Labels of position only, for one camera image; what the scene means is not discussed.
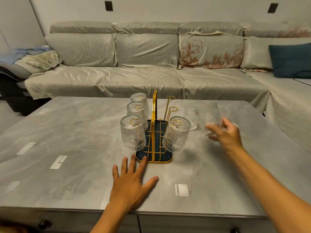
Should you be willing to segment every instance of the blurred hand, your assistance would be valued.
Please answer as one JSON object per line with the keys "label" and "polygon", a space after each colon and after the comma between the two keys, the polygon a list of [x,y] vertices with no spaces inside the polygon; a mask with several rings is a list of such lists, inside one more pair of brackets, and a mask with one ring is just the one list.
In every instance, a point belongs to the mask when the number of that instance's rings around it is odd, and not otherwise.
{"label": "blurred hand", "polygon": [[141,177],[145,170],[147,157],[142,159],[139,167],[136,169],[136,159],[133,154],[130,165],[127,170],[127,157],[123,158],[121,166],[121,176],[118,174],[118,167],[114,165],[112,175],[114,184],[110,194],[110,202],[122,203],[124,211],[129,212],[131,209],[137,208],[145,199],[147,194],[157,184],[159,178],[154,176],[146,184],[141,184]]}
{"label": "blurred hand", "polygon": [[215,124],[207,124],[206,128],[214,133],[214,135],[210,135],[209,138],[219,141],[226,153],[230,157],[233,157],[236,152],[243,150],[240,130],[227,118],[222,118],[222,125],[227,129],[227,131],[224,131],[220,126]]}

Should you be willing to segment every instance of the teal pillow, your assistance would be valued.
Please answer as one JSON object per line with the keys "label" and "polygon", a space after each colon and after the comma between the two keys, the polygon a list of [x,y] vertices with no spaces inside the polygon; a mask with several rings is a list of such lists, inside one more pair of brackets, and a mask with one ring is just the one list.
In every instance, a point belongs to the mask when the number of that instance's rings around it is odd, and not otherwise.
{"label": "teal pillow", "polygon": [[276,78],[311,78],[311,43],[270,45],[269,52]]}

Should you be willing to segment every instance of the clear drinking glass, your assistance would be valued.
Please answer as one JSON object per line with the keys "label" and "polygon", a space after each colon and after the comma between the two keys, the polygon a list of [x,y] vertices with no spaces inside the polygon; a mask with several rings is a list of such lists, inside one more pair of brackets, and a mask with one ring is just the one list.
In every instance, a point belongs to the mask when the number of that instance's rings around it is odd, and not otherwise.
{"label": "clear drinking glass", "polygon": [[173,153],[182,152],[188,138],[190,126],[189,120],[184,117],[171,117],[164,133],[163,146]]}
{"label": "clear drinking glass", "polygon": [[199,107],[196,105],[187,105],[184,108],[184,117],[191,123],[190,130],[194,130],[199,123]]}
{"label": "clear drinking glass", "polygon": [[142,103],[131,102],[127,106],[127,114],[128,115],[135,115],[142,118],[142,124],[144,130],[148,128],[148,118],[147,113],[145,112],[145,106]]}
{"label": "clear drinking glass", "polygon": [[147,96],[143,92],[137,92],[131,95],[131,102],[138,102],[145,105],[145,111],[147,112],[147,117],[149,116],[149,105],[147,101]]}
{"label": "clear drinking glass", "polygon": [[142,118],[128,115],[120,120],[122,141],[125,147],[131,151],[138,151],[146,145],[146,137],[142,124]]}
{"label": "clear drinking glass", "polygon": [[205,134],[211,134],[212,132],[205,128],[208,123],[221,125],[221,117],[218,109],[217,101],[208,101],[204,106],[200,108],[200,127]]}

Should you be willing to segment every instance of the drawer knob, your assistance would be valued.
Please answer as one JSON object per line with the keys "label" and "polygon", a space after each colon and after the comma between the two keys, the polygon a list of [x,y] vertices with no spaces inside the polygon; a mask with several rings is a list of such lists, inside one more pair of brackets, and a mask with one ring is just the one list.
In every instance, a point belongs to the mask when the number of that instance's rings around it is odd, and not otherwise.
{"label": "drawer knob", "polygon": [[230,233],[241,233],[238,227],[233,228]]}
{"label": "drawer knob", "polygon": [[38,227],[41,230],[45,230],[46,228],[50,228],[52,226],[52,223],[49,220],[43,219],[39,223]]}

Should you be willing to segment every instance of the drawer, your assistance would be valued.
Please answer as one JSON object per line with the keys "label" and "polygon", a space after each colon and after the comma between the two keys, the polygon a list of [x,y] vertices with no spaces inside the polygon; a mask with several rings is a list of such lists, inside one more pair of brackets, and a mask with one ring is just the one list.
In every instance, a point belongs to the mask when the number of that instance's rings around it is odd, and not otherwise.
{"label": "drawer", "polygon": [[268,219],[138,215],[142,233],[277,233]]}
{"label": "drawer", "polygon": [[[26,224],[39,230],[38,224],[47,219],[52,223],[48,232],[90,232],[102,212],[36,210],[31,208],[0,208],[0,219]],[[127,215],[119,232],[139,232],[137,215]]]}

